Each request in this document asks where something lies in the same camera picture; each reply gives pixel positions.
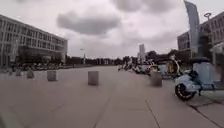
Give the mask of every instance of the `cloud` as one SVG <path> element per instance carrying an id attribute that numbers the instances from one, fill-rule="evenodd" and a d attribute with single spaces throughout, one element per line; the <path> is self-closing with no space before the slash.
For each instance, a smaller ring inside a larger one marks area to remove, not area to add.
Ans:
<path id="1" fill-rule="evenodd" d="M 18 3 L 26 3 L 26 2 L 31 2 L 31 1 L 42 1 L 42 0 L 15 0 Z"/>
<path id="2" fill-rule="evenodd" d="M 112 0 L 112 3 L 125 12 L 135 12 L 141 8 L 140 0 Z"/>
<path id="3" fill-rule="evenodd" d="M 150 13 L 164 13 L 171 10 L 173 1 L 171 0 L 111 0 L 115 7 L 124 12 L 136 12 L 140 9 Z"/>
<path id="4" fill-rule="evenodd" d="M 142 0 L 150 13 L 164 13 L 174 8 L 171 0 Z"/>
<path id="5" fill-rule="evenodd" d="M 106 34 L 109 30 L 120 25 L 120 18 L 115 15 L 85 14 L 79 16 L 74 12 L 60 14 L 57 24 L 61 28 L 69 29 L 86 35 Z"/>

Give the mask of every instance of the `banner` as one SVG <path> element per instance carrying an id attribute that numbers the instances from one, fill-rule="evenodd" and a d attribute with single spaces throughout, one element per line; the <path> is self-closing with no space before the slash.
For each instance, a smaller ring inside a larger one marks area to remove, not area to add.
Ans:
<path id="1" fill-rule="evenodd" d="M 10 62 L 15 62 L 16 57 L 18 56 L 18 49 L 19 49 L 19 40 L 16 39 L 15 43 L 12 44 Z"/>
<path id="2" fill-rule="evenodd" d="M 199 42 L 199 15 L 197 11 L 197 6 L 188 1 L 184 1 L 188 19 L 189 19 L 189 36 L 190 36 L 190 49 L 191 49 L 191 57 L 194 54 L 198 54 L 198 42 Z"/>

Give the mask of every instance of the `parked vehicle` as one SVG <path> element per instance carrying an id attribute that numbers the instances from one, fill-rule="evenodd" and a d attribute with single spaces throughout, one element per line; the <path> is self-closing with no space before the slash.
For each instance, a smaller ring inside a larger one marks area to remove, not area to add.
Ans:
<path id="1" fill-rule="evenodd" d="M 178 61 L 175 59 L 161 59 L 155 62 L 158 71 L 162 73 L 163 78 L 175 79 L 183 73 L 180 71 Z"/>
<path id="2" fill-rule="evenodd" d="M 201 91 L 224 90 L 224 83 L 215 81 L 215 71 L 207 58 L 193 58 L 189 61 L 192 69 L 175 80 L 175 93 L 182 101 L 192 99 Z"/>

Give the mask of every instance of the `gray cloud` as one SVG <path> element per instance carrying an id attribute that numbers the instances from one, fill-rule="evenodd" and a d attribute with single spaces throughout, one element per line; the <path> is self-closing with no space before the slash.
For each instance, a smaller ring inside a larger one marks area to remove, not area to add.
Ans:
<path id="1" fill-rule="evenodd" d="M 145 8 L 150 13 L 163 13 L 174 6 L 171 0 L 111 0 L 117 9 L 125 12 L 135 12 Z"/>
<path id="2" fill-rule="evenodd" d="M 174 7 L 171 0 L 142 0 L 142 2 L 150 13 L 163 13 Z"/>
<path id="3" fill-rule="evenodd" d="M 42 1 L 42 0 L 15 0 L 18 3 L 26 3 L 26 2 L 31 2 L 31 1 Z"/>
<path id="4" fill-rule="evenodd" d="M 81 34 L 101 35 L 118 27 L 120 18 L 115 15 L 100 14 L 78 16 L 73 12 L 69 12 L 59 15 L 57 24 L 61 28 L 66 28 Z"/>
<path id="5" fill-rule="evenodd" d="M 141 8 L 140 0 L 112 0 L 113 4 L 122 11 L 135 12 Z"/>
<path id="6" fill-rule="evenodd" d="M 176 41 L 178 34 L 179 34 L 178 31 L 168 31 L 149 38 L 149 41 L 152 44 L 166 45 L 169 42 Z"/>

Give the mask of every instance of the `bollard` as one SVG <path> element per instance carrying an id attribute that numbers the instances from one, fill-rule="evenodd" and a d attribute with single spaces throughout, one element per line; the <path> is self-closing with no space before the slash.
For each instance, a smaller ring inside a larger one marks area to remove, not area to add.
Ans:
<path id="1" fill-rule="evenodd" d="M 57 81 L 57 72 L 55 70 L 47 71 L 47 80 L 48 81 Z"/>
<path id="2" fill-rule="evenodd" d="M 89 85 L 99 85 L 99 72 L 89 71 L 88 72 L 88 84 Z"/>
<path id="3" fill-rule="evenodd" d="M 28 79 L 33 79 L 34 78 L 34 73 L 31 68 L 28 69 L 27 74 L 26 74 Z"/>
<path id="4" fill-rule="evenodd" d="M 11 76 L 13 74 L 13 71 L 12 71 L 12 69 L 10 68 L 9 69 L 9 75 Z"/>
<path id="5" fill-rule="evenodd" d="M 16 76 L 21 76 L 21 69 L 16 69 Z"/>
<path id="6" fill-rule="evenodd" d="M 159 71 L 153 71 L 151 74 L 151 85 L 161 87 L 162 86 L 162 73 Z"/>

